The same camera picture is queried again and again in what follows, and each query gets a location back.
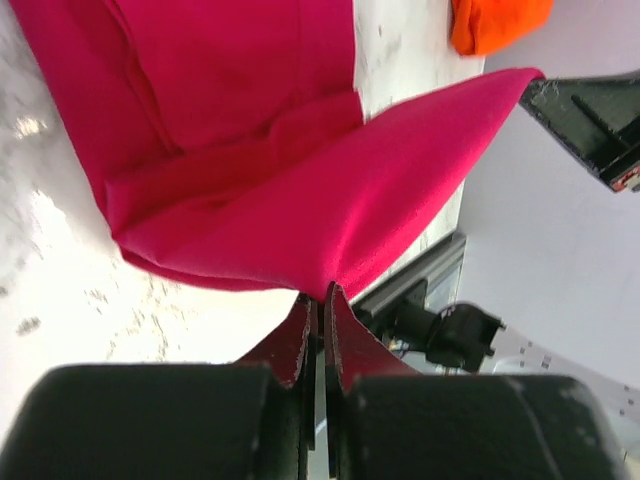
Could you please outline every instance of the fabric fold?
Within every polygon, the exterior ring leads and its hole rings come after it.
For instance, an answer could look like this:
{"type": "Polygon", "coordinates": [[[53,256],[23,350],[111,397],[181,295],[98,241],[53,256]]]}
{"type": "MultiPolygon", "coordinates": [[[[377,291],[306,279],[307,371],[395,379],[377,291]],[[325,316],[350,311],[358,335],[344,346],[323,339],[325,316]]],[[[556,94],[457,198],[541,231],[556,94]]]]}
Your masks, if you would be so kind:
{"type": "Polygon", "coordinates": [[[362,125],[344,0],[10,0],[130,263],[354,296],[425,229],[535,69],[362,125]]]}

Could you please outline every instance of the white table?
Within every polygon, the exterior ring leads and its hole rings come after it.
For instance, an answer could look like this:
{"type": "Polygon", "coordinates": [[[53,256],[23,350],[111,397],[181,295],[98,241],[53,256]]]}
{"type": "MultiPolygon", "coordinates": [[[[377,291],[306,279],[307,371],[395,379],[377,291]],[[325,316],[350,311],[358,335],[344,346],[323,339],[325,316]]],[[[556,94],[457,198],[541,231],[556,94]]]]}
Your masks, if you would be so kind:
{"type": "MultiPolygon", "coordinates": [[[[449,2],[356,2],[356,84],[369,116],[480,74],[448,44],[449,2]]],[[[461,190],[396,264],[456,227],[461,190]]],[[[0,0],[0,438],[54,365],[225,362],[277,326],[296,293],[205,291],[125,264],[13,12],[0,0]]]]}

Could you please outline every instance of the white wall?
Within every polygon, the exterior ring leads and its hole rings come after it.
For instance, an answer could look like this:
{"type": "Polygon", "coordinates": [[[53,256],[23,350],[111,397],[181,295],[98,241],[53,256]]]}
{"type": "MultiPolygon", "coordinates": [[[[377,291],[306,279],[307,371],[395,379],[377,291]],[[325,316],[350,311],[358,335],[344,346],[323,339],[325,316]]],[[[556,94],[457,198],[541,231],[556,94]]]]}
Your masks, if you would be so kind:
{"type": "MultiPolygon", "coordinates": [[[[556,0],[487,61],[549,77],[640,69],[638,0],[556,0]]],[[[470,175],[460,297],[557,353],[640,386],[640,194],[610,193],[518,108],[470,175]]]]}

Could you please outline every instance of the pink cloth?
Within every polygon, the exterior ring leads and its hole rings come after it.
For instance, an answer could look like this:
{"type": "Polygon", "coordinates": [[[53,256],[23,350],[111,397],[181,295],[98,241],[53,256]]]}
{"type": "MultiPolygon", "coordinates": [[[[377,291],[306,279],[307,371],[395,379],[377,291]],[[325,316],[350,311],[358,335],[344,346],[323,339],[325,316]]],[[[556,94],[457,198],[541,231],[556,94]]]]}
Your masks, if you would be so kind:
{"type": "Polygon", "coordinates": [[[11,0],[123,257],[352,297],[417,238],[535,69],[362,126],[345,0],[11,0]]]}

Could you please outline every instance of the orange fabric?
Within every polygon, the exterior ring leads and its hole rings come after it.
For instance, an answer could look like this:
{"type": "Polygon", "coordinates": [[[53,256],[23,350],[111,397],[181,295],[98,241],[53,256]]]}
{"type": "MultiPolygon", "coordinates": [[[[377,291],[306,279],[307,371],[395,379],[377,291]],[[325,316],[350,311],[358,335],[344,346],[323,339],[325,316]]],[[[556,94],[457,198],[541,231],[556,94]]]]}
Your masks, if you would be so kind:
{"type": "Polygon", "coordinates": [[[451,43],[460,55],[494,53],[541,27],[553,0],[452,0],[451,43]]]}

